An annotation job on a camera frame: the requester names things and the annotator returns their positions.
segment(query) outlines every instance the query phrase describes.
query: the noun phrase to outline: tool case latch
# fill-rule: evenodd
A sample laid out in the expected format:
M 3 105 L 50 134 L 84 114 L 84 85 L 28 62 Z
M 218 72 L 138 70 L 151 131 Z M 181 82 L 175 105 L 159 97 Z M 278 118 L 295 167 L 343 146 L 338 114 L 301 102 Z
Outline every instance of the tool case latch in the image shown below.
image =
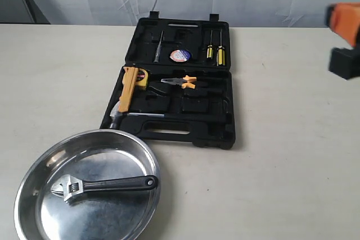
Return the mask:
M 158 11 L 150 11 L 149 18 L 150 19 L 158 19 L 159 18 L 159 12 Z
M 218 13 L 210 13 L 209 21 L 210 22 L 218 22 L 219 21 L 219 14 Z

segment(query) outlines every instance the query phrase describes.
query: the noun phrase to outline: tape measure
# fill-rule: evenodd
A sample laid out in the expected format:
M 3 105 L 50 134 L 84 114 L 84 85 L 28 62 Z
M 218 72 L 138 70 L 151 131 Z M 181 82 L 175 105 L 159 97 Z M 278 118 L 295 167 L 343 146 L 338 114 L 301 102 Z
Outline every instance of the tape measure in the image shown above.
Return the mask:
M 140 90 L 146 90 L 148 78 L 149 78 L 149 74 L 147 73 L 147 71 L 139 68 L 139 71 L 138 71 L 138 74 L 136 77 L 135 86 L 139 87 Z M 126 80 L 127 80 L 127 73 L 124 74 L 123 84 Z

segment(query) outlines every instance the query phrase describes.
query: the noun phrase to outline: tool kit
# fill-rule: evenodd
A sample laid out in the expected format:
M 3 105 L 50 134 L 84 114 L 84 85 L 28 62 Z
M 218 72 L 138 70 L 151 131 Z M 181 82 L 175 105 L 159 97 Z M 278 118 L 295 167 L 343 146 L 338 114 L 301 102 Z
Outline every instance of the tool kit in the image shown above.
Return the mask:
M 141 18 L 101 129 L 229 149 L 235 122 L 226 22 Z

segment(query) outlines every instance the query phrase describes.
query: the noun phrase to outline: pliers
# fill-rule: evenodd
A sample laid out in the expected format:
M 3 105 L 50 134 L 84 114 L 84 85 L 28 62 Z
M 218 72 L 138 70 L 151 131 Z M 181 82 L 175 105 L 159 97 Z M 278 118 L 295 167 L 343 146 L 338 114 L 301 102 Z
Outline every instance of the pliers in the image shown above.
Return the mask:
M 162 83 L 172 84 L 172 85 L 181 85 L 182 89 L 192 88 L 195 89 L 195 85 L 192 84 L 196 82 L 196 77 L 190 77 L 186 75 L 184 78 L 166 78 L 161 79 Z

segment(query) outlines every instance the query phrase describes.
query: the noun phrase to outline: screwdriver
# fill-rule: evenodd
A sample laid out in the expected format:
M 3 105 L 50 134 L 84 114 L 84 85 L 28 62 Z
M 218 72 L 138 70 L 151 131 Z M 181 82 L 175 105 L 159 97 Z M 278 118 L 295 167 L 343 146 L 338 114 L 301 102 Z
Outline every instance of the screwdriver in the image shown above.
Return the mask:
M 220 45 L 218 47 L 217 66 L 225 65 L 225 48 L 223 47 L 223 30 L 220 30 Z
M 160 52 L 161 52 L 161 41 L 163 40 L 163 34 L 164 34 L 164 31 L 161 32 L 159 45 L 157 46 L 157 49 L 156 49 L 156 52 L 155 52 L 155 58 L 154 58 L 155 63 L 159 62 Z
M 211 30 L 210 44 L 208 45 L 208 50 L 206 52 L 206 59 L 207 60 L 213 59 L 213 53 L 214 53 L 214 49 L 213 49 L 213 31 Z

